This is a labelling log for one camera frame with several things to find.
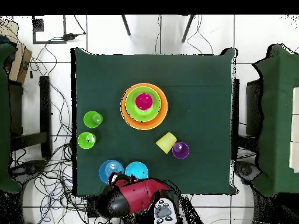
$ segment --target purple cup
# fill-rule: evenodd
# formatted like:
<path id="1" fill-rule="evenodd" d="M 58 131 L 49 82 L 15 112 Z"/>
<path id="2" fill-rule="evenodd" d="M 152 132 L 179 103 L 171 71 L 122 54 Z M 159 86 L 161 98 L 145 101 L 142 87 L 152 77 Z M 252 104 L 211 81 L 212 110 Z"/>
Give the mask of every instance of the purple cup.
<path id="1" fill-rule="evenodd" d="M 183 142 L 177 142 L 172 147 L 172 153 L 175 158 L 184 159 L 189 154 L 189 147 Z"/>

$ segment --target lime green cup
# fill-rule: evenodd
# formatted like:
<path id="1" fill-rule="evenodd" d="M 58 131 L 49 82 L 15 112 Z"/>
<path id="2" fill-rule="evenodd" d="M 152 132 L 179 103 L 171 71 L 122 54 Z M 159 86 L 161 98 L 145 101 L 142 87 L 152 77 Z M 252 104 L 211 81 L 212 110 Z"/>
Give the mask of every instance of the lime green cup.
<path id="1" fill-rule="evenodd" d="M 90 132 L 83 132 L 78 137 L 78 144 L 82 149 L 90 149 L 96 142 L 96 136 Z"/>
<path id="2" fill-rule="evenodd" d="M 84 115 L 83 121 L 88 128 L 96 128 L 103 122 L 103 117 L 96 111 L 89 111 Z"/>

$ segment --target green bowl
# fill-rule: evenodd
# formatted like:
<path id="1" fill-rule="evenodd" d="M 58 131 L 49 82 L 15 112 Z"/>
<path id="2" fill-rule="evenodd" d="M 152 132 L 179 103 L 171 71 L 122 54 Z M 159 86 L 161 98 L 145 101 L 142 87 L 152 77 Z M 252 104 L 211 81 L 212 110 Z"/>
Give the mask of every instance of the green bowl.
<path id="1" fill-rule="evenodd" d="M 152 97 L 152 106 L 151 108 L 142 111 L 136 104 L 135 99 L 141 93 L 147 93 Z M 136 121 L 147 122 L 153 120 L 161 108 L 161 100 L 159 94 L 150 87 L 140 86 L 133 89 L 127 96 L 125 102 L 126 111 L 130 117 Z"/>

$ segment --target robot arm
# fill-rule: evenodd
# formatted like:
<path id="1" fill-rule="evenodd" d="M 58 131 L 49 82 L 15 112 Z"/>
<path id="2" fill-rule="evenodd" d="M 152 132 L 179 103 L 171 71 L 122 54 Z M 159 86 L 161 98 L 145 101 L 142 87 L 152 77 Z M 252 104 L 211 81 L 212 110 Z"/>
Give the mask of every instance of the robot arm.
<path id="1" fill-rule="evenodd" d="M 105 218 L 119 218 L 148 210 L 148 222 L 179 223 L 179 200 L 169 193 L 165 183 L 157 179 L 137 180 L 113 173 L 103 194 L 98 198 L 98 212 Z"/>

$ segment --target green tablecloth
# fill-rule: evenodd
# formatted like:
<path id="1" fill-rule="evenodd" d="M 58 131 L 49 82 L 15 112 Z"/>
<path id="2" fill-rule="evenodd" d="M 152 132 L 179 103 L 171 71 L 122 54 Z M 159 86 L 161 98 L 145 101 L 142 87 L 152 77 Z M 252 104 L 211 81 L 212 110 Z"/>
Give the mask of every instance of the green tablecloth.
<path id="1" fill-rule="evenodd" d="M 77 145 L 78 195 L 97 195 L 105 184 L 100 165 L 114 159 L 124 168 L 140 161 L 149 176 L 168 179 L 183 194 L 234 194 L 230 186 L 231 63 L 234 49 L 220 56 L 91 55 L 78 48 L 76 62 L 77 137 L 90 131 L 97 137 L 92 149 Z M 120 114 L 120 100 L 132 85 L 148 82 L 163 90 L 168 113 L 158 127 L 140 131 Z M 89 110 L 103 116 L 95 129 L 84 125 Z M 155 144 L 171 132 L 189 145 L 190 154 L 178 160 Z"/>

